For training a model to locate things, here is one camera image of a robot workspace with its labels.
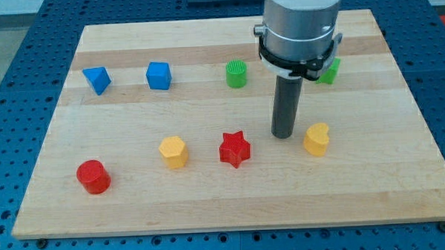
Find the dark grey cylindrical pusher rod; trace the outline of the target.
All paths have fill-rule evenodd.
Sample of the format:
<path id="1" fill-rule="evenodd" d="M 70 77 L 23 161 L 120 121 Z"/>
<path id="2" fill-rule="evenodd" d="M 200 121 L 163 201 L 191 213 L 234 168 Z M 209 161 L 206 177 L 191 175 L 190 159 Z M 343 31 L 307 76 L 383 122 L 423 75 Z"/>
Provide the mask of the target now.
<path id="1" fill-rule="evenodd" d="M 279 139 L 291 136 L 301 95 L 303 78 L 277 77 L 273 104 L 271 133 Z"/>

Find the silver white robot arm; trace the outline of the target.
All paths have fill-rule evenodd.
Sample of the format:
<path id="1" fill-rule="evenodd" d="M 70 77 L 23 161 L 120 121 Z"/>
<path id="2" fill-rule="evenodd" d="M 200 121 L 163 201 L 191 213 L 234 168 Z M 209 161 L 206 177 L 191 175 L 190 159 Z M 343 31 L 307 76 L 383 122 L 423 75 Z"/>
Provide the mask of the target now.
<path id="1" fill-rule="evenodd" d="M 276 78 L 271 133 L 291 136 L 305 80 L 317 81 L 333 64 L 343 35 L 335 25 L 341 0 L 264 0 L 254 26 L 260 61 Z"/>

